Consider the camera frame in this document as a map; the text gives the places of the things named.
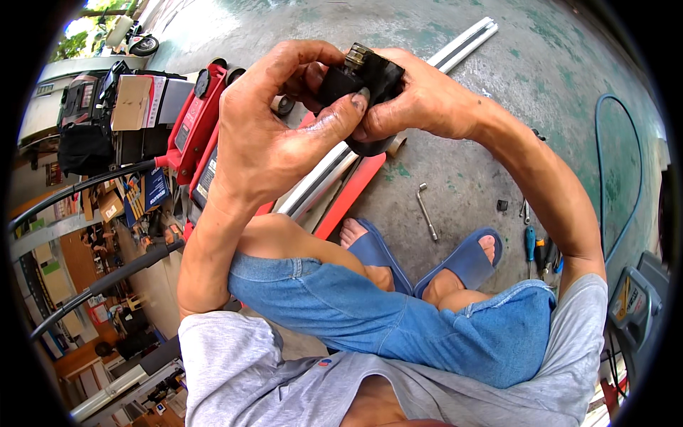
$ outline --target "screwdriver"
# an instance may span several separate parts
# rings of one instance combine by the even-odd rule
[[[546,253],[546,265],[543,267],[543,271],[541,272],[541,280],[546,279],[546,274],[550,272],[550,266],[553,265],[553,262],[555,262],[555,258],[557,258],[557,246],[555,246],[555,242],[553,242],[551,239],[548,239],[548,252]]]
[[[527,261],[529,262],[529,279],[531,279],[531,263],[533,262],[533,248],[536,246],[536,230],[532,225],[527,225],[524,232],[524,245],[527,249]]]

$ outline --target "knee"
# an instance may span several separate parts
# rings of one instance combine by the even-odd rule
[[[288,248],[303,232],[287,215],[261,215],[252,218],[247,224],[237,250],[258,258],[290,258]]]
[[[246,232],[274,233],[276,235],[295,233],[302,228],[285,214],[270,213],[266,215],[259,215],[251,219],[247,224]]]

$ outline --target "window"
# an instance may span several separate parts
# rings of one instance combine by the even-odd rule
[[[47,83],[46,85],[38,86],[36,90],[36,96],[50,96],[52,94],[52,89],[55,87],[54,83]]]

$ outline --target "concrete floor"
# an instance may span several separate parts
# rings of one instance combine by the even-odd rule
[[[643,144],[644,189],[635,222],[609,266],[615,285],[621,269],[656,246],[660,160],[665,139],[657,110],[619,50],[564,2],[549,0],[433,0],[423,2],[321,0],[194,0],[158,21],[161,46],[148,67],[197,71],[216,56],[249,66],[276,43],[320,38],[346,49],[398,46],[429,58],[485,16],[500,30],[450,76],[477,93],[489,93],[516,117],[537,128],[576,172],[596,212],[599,207],[594,107],[599,95],[617,94],[630,108]],[[607,192],[607,248],[630,214],[638,190],[639,158],[628,118],[608,101],[601,117]],[[408,277],[417,281],[474,229],[491,225],[503,236],[505,254],[484,292],[498,292],[526,276],[522,195],[510,175],[472,141],[450,141],[410,130],[407,144],[389,159],[350,214],[373,221]],[[415,190],[440,236],[427,233]],[[510,203],[507,213],[496,201]],[[531,223],[545,235],[535,216]]]

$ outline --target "black bag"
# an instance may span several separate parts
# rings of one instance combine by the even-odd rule
[[[92,124],[67,124],[59,135],[57,162],[64,176],[95,176],[109,171],[114,160],[111,138],[102,127]]]

